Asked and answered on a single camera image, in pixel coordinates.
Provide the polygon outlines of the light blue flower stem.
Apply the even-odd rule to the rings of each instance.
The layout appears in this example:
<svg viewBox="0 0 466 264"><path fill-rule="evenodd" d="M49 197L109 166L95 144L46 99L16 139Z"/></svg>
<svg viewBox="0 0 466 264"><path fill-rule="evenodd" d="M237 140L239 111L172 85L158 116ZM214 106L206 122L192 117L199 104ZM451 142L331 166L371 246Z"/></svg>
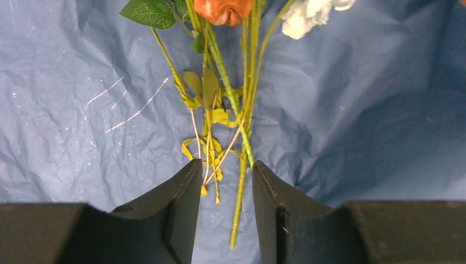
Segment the light blue flower stem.
<svg viewBox="0 0 466 264"><path fill-rule="evenodd" d="M278 24L281 24L281 32L285 36L299 40L314 27L327 24L332 10L346 11L354 4L355 1L287 1L272 21L261 43L254 75L253 93L257 92L265 50Z"/></svg>

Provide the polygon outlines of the orange rose flower stem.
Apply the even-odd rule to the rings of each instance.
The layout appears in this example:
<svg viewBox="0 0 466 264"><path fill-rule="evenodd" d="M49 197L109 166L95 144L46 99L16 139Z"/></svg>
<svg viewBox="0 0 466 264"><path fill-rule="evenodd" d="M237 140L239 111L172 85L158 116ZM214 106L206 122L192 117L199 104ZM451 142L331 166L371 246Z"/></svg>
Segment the orange rose flower stem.
<svg viewBox="0 0 466 264"><path fill-rule="evenodd" d="M255 102L258 75L260 72L259 44L260 17L264 1L187 1L193 26L200 31L206 43L203 45L207 58L213 58L220 80L224 84L227 97L238 121L235 136L241 137L241 151L238 155L239 176L235 202L235 213L230 235L230 248L236 246L240 223L243 193L247 169L253 165L252 147L249 141L253 105ZM240 26L242 35L240 47L243 61L242 98L234 95L224 60L213 31L214 26Z"/></svg>

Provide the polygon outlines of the blue paper flower bouquet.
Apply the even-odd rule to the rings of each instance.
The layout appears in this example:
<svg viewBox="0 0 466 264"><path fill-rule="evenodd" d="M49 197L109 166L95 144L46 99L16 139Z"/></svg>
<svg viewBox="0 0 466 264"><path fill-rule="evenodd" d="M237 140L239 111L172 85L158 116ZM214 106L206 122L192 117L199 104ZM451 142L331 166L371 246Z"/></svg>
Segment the blue paper flower bouquet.
<svg viewBox="0 0 466 264"><path fill-rule="evenodd" d="M191 115L148 27L125 1L1 1L1 217L110 211L187 162ZM465 199L465 6L356 1L264 55L255 159L306 195Z"/></svg>

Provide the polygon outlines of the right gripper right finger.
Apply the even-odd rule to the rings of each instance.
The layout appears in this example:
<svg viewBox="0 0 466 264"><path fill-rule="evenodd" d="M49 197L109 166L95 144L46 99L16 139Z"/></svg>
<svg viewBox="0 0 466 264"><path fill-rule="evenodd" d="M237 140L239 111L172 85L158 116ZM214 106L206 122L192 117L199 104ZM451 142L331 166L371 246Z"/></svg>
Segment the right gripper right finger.
<svg viewBox="0 0 466 264"><path fill-rule="evenodd" d="M252 168L263 263L465 263L465 202L318 202Z"/></svg>

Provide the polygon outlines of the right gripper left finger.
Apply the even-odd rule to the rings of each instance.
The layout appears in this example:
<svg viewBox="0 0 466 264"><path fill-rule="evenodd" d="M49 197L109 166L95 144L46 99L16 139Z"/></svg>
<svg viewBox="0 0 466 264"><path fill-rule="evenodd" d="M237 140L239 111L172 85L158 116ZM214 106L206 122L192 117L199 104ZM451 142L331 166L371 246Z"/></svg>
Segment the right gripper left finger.
<svg viewBox="0 0 466 264"><path fill-rule="evenodd" d="M86 203L1 205L1 263L191 263L203 166L104 212Z"/></svg>

